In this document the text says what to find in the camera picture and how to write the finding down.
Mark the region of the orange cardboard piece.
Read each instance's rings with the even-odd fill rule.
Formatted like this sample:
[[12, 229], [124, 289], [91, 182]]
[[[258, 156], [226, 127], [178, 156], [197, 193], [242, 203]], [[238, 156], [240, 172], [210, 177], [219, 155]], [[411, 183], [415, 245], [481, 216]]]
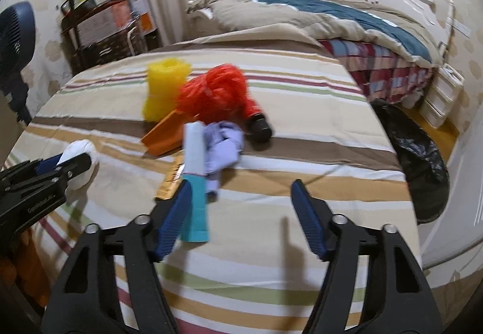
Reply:
[[182, 146], [184, 125], [196, 120], [196, 117], [185, 112], [173, 110], [155, 125], [141, 141], [149, 154], [162, 156]]

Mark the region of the dark blue fan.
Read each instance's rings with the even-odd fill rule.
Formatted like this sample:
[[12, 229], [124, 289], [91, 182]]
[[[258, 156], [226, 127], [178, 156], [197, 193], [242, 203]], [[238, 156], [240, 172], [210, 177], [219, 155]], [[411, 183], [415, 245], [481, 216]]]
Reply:
[[27, 108], [29, 87], [21, 71], [30, 63], [35, 49], [34, 10], [28, 1], [11, 5], [1, 13], [1, 90], [18, 121], [32, 121]]

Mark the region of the plaid bed sheet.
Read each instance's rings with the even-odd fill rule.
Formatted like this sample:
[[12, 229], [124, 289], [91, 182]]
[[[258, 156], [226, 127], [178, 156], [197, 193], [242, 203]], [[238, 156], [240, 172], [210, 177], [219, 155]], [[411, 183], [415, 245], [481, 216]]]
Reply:
[[320, 44], [351, 74], [368, 101], [399, 103], [422, 92], [433, 78], [432, 69], [405, 61], [377, 44], [333, 39]]

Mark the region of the black lined trash bin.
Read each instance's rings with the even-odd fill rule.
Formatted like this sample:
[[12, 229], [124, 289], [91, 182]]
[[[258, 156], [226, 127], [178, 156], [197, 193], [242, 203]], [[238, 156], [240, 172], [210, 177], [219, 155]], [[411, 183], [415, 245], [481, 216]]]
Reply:
[[430, 223], [449, 200], [449, 172], [436, 143], [410, 117], [383, 100], [371, 102], [405, 173], [417, 222]]

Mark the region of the black hand trolley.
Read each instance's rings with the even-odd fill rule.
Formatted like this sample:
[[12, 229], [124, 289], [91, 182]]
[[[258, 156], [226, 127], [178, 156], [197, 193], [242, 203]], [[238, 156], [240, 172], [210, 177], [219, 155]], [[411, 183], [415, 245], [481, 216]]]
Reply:
[[79, 32], [79, 24], [96, 7], [95, 0], [67, 0], [61, 5], [63, 19], [61, 32], [70, 44], [72, 58], [77, 62], [80, 71], [88, 67], [84, 57], [84, 46]]

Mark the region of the red foam fruit net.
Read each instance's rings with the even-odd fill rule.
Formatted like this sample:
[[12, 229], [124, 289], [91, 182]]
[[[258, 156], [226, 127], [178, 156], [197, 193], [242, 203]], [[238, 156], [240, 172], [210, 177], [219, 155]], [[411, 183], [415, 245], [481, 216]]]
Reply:
[[223, 64], [186, 82], [178, 93], [176, 110], [208, 125], [240, 117], [246, 98], [243, 72]]

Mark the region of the beige and blue duvet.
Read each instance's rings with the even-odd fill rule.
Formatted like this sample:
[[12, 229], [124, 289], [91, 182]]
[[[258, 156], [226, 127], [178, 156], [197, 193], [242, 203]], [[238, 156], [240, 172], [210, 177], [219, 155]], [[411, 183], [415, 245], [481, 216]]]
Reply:
[[424, 68], [443, 62], [436, 40], [421, 23], [396, 9], [365, 2], [193, 0], [186, 14], [190, 21], [204, 19], [206, 31], [217, 34], [285, 23], [315, 40], [377, 44]]

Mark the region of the gold snack wrapper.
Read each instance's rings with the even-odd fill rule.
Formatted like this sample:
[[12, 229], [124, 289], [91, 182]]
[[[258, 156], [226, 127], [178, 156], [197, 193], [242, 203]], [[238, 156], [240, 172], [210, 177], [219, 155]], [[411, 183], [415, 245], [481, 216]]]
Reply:
[[174, 162], [155, 192], [156, 201], [168, 200], [174, 196], [179, 184], [181, 184], [184, 167], [184, 154], [183, 151], [180, 151], [174, 156]]

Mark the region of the yellow foam fruit net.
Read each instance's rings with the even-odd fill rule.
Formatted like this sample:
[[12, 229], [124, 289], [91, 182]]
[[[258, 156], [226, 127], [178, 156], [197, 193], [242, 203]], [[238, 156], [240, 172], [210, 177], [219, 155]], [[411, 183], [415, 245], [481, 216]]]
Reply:
[[148, 94], [142, 110], [145, 121], [159, 122], [175, 109], [180, 89], [191, 73], [191, 65], [179, 58], [164, 58], [148, 65]]

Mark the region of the white tissue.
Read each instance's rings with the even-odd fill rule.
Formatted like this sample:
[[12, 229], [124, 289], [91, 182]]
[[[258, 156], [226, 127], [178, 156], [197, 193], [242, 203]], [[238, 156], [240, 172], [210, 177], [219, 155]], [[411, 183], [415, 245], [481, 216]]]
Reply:
[[57, 166], [70, 173], [68, 188], [79, 190], [89, 183], [99, 162], [98, 151], [88, 139], [72, 142], [61, 154]]

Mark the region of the white plastic drawer unit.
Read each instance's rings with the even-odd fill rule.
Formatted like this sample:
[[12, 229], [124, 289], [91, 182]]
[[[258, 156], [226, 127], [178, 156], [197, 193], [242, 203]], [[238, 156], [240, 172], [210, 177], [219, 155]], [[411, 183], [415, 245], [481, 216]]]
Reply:
[[463, 76], [445, 63], [434, 75], [419, 112], [434, 129], [443, 125], [462, 91]]

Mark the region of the striped table cloth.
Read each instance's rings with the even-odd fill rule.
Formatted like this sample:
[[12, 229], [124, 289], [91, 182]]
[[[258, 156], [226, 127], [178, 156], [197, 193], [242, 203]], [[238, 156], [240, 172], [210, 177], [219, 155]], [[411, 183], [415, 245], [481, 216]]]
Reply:
[[89, 223], [104, 228], [149, 212], [172, 166], [147, 153], [142, 117], [149, 65], [164, 58], [240, 68], [269, 120], [264, 146], [246, 143], [207, 206], [210, 239], [178, 242], [156, 265], [184, 333], [295, 333], [305, 326], [326, 266], [310, 251], [291, 206], [300, 179], [334, 212], [378, 229], [395, 225], [420, 252], [405, 175], [379, 120], [346, 69], [287, 24], [215, 35], [79, 73], [37, 113], [7, 166], [92, 141], [99, 163], [90, 183], [34, 226], [43, 270], [56, 280]]

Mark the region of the crumpled purple paper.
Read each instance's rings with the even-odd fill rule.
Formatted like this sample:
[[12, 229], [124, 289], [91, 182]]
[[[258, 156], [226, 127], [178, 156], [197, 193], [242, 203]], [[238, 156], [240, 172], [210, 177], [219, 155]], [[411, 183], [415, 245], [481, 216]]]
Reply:
[[239, 161], [244, 147], [244, 133], [231, 121], [210, 123], [204, 128], [206, 193], [216, 197], [221, 173]]

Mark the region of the white wardrobe door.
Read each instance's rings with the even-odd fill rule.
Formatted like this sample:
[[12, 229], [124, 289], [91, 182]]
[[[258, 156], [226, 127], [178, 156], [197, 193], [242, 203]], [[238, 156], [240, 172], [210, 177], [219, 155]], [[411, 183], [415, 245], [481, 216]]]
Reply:
[[431, 268], [482, 242], [482, 109], [458, 138], [447, 164], [449, 200], [435, 221], [418, 226], [422, 267]]

